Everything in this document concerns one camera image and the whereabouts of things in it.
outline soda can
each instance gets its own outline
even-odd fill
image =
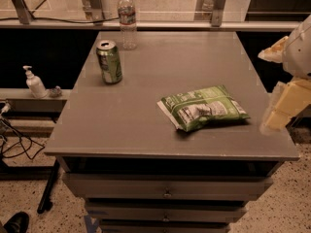
[[[102,79],[105,83],[118,83],[122,79],[119,51],[114,41],[103,40],[96,46]]]

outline terrazzo floor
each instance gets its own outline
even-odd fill
[[[238,222],[231,224],[233,233],[310,233],[311,232],[311,130],[298,126],[290,130],[300,153],[300,159],[286,162],[272,176],[271,186],[256,202],[247,204],[248,213]],[[17,139],[9,137],[9,145]],[[32,137],[44,144],[49,135]],[[32,156],[39,146],[34,145]],[[20,148],[7,152],[16,154]],[[31,161],[25,154],[5,159],[10,165],[53,165],[53,157],[39,153]],[[97,233],[97,221],[90,218],[84,208],[84,201],[74,197],[63,183],[60,170],[51,200],[50,211],[37,214],[37,208],[45,189],[46,181],[0,181],[0,220],[6,222],[14,213],[25,211],[30,215],[28,233]]]

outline plastic water bottle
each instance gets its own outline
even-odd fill
[[[118,14],[123,36],[123,47],[133,50],[137,46],[136,12],[133,0],[119,0]]]

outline pump dispenser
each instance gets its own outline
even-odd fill
[[[45,86],[43,85],[41,79],[38,76],[34,76],[34,74],[29,70],[32,68],[31,66],[23,66],[22,67],[26,71],[27,76],[27,85],[31,90],[32,95],[35,98],[43,98],[48,94]]]

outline green chip bag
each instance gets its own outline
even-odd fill
[[[249,118],[224,85],[163,97],[157,104],[177,129],[186,132],[200,129],[210,121]]]

